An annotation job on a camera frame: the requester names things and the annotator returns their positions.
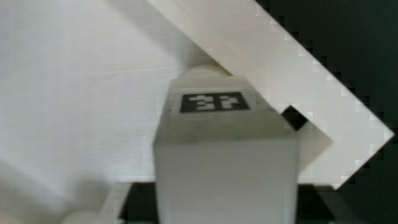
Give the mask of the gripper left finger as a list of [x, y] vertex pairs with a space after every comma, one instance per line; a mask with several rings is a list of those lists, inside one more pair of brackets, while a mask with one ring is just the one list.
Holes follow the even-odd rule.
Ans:
[[161, 224], [153, 182], [114, 184], [97, 224]]

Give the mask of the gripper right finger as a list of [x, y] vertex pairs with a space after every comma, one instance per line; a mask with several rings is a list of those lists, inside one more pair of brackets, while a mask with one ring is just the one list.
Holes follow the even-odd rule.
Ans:
[[363, 224], [340, 191], [329, 185], [299, 185], [296, 224]]

